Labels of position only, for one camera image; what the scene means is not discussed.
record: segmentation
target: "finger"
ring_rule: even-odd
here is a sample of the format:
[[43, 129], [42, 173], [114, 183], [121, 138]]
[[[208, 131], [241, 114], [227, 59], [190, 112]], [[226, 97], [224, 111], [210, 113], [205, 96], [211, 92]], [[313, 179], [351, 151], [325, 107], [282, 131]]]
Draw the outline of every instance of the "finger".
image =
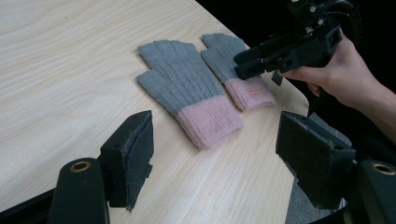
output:
[[312, 84], [312, 83], [306, 83], [306, 85], [308, 86], [308, 89], [312, 91], [312, 93], [314, 93], [314, 95], [316, 95], [317, 97], [320, 96], [321, 93], [321, 87], [316, 85], [316, 84]]

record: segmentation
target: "robotic arm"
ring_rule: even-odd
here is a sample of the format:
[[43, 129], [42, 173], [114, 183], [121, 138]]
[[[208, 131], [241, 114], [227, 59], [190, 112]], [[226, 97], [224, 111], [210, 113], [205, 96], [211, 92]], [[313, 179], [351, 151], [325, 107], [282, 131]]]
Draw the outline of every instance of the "robotic arm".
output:
[[396, 221], [396, 167], [356, 151], [304, 116], [282, 111], [276, 154], [318, 209], [337, 210], [310, 224], [390, 224]]
[[[341, 41], [340, 23], [336, 15], [349, 17], [352, 41], [358, 46], [361, 38], [361, 16], [358, 7], [347, 0], [330, 0], [316, 4], [313, 0], [291, 0], [288, 10], [295, 24], [270, 35], [259, 46], [236, 55], [234, 61], [241, 79], [264, 72], [287, 72], [301, 66], [324, 66]], [[279, 79], [273, 81], [280, 85]]]

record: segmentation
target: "wooden table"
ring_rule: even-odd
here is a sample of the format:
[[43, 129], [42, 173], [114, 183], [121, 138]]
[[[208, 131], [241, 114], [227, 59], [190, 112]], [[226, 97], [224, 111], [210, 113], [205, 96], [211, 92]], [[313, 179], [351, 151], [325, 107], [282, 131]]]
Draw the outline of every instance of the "wooden table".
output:
[[232, 35], [192, 0], [0, 2], [0, 211], [53, 189], [68, 162], [99, 148], [132, 114], [151, 110], [153, 170], [132, 212], [111, 223], [284, 223], [293, 177], [275, 154], [282, 110], [306, 114], [287, 80], [262, 78], [276, 105], [240, 113], [245, 128], [201, 151], [136, 83], [137, 47]]

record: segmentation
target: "gray knit glove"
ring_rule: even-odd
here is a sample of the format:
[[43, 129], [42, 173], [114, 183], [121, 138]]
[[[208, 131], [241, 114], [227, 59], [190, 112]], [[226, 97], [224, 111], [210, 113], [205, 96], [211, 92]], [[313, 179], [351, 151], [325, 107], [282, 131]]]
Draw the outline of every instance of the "gray knit glove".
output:
[[233, 57], [244, 51], [243, 40], [224, 34], [203, 35], [207, 50], [201, 52], [207, 65], [232, 96], [242, 111], [274, 105], [276, 100], [261, 77], [242, 80], [236, 74]]
[[181, 124], [192, 142], [209, 149], [243, 122], [193, 44], [159, 40], [139, 46], [151, 70], [137, 82]]

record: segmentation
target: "knit cuff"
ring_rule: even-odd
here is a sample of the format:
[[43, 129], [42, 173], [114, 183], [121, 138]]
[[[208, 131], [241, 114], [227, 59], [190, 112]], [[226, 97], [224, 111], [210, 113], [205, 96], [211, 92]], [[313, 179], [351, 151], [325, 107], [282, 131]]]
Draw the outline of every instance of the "knit cuff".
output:
[[274, 95], [261, 77], [252, 77], [247, 80], [232, 78], [225, 83], [225, 88], [233, 97], [236, 106], [242, 111], [276, 103]]
[[200, 149], [210, 149], [220, 139], [244, 126], [224, 95], [189, 105], [177, 113], [176, 119]]

